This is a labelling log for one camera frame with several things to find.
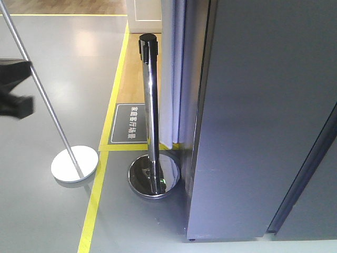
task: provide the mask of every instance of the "white round base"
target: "white round base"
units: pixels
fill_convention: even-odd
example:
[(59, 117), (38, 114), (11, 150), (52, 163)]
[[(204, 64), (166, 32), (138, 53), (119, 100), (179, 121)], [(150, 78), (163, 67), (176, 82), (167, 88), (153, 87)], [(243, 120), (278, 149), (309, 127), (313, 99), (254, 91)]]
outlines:
[(79, 177), (66, 149), (61, 151), (52, 162), (53, 176), (66, 183), (75, 183), (86, 179), (95, 171), (98, 164), (98, 155), (94, 149), (87, 146), (74, 146), (71, 149), (82, 171), (82, 178)]

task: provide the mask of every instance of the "cabinet door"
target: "cabinet door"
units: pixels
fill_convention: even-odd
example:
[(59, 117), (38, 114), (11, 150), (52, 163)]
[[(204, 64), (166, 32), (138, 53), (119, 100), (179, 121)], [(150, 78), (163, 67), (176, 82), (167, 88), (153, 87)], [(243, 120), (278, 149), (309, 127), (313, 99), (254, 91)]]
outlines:
[(162, 31), (161, 0), (126, 0), (126, 7), (131, 33)]
[(337, 140), (285, 220), (277, 239), (337, 238)]

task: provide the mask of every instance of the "stanchion post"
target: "stanchion post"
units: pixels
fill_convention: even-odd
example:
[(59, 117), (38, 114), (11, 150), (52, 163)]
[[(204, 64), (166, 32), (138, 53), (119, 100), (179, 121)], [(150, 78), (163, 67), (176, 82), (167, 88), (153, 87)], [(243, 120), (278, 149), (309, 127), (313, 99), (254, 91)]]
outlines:
[(165, 197), (177, 184), (180, 170), (172, 158), (159, 154), (157, 37), (154, 34), (141, 35), (139, 50), (143, 64), (148, 155), (133, 162), (129, 183), (142, 197), (158, 199)]

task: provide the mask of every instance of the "stanchion base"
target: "stanchion base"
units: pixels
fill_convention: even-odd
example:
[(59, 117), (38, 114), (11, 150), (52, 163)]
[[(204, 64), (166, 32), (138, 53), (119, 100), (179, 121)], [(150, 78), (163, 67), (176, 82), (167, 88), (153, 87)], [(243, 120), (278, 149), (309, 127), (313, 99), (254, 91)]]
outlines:
[(151, 192), (149, 178), (148, 156), (143, 155), (137, 158), (131, 165), (128, 172), (128, 181), (131, 188), (141, 197), (147, 199), (161, 199), (166, 197), (175, 187), (180, 178), (180, 169), (174, 160), (167, 155), (160, 154), (159, 162), (161, 167), (161, 194)]
[(94, 149), (87, 146), (74, 146), (71, 149), (82, 171), (82, 178), (79, 177), (66, 149), (61, 151), (52, 162), (53, 176), (66, 183), (75, 183), (86, 179), (96, 170), (98, 164), (98, 155)]

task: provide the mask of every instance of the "chrome stanchion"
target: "chrome stanchion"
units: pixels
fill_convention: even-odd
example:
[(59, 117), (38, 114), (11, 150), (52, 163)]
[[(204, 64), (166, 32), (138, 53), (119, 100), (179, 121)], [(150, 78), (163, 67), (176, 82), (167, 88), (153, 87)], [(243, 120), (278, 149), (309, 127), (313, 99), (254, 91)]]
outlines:
[[(22, 57), (26, 61), (31, 61), (28, 52), (14, 26), (11, 16), (8, 13), (6, 5), (3, 0), (0, 0), (0, 9), (4, 16), (5, 22), (15, 40), (15, 43), (20, 50)], [(66, 147), (65, 150), (60, 152), (52, 162), (53, 176), (63, 182), (78, 182), (89, 177), (96, 169), (98, 164), (98, 155), (96, 151), (87, 146), (74, 146), (71, 147), (63, 132), (60, 122), (55, 114), (52, 104), (42, 86), (42, 83), (36, 73), (35, 67), (31, 64), (31, 71), (33, 80), (37, 86), (40, 95), (47, 106), (47, 109), (54, 121), (58, 133)]]
[(159, 199), (167, 196), (178, 183), (180, 170), (172, 158), (159, 154), (157, 37), (154, 34), (141, 35), (139, 47), (143, 62), (148, 154), (132, 163), (128, 179), (131, 188), (140, 196)]

